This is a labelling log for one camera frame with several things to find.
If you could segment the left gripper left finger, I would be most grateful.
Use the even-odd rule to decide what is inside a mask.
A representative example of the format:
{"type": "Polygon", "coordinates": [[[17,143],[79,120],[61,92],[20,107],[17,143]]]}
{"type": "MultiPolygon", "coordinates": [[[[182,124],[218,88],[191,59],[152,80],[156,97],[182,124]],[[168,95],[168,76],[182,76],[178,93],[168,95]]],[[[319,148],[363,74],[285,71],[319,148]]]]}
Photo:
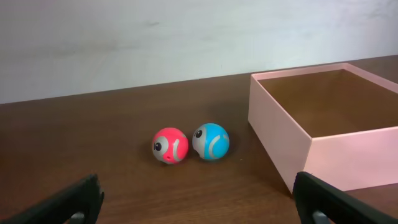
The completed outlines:
{"type": "Polygon", "coordinates": [[[91,174],[10,218],[6,224],[91,223],[95,224],[104,200],[96,174],[91,174]]]}

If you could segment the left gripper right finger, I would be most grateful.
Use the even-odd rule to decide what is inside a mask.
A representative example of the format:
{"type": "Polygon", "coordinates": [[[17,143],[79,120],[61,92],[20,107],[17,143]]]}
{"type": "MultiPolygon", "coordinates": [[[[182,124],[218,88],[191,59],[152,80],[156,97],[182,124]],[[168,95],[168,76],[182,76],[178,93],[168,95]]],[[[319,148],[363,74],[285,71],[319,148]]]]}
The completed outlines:
{"type": "Polygon", "coordinates": [[[397,224],[397,219],[370,207],[308,172],[298,172],[293,197],[300,221],[316,223],[397,224]]]}

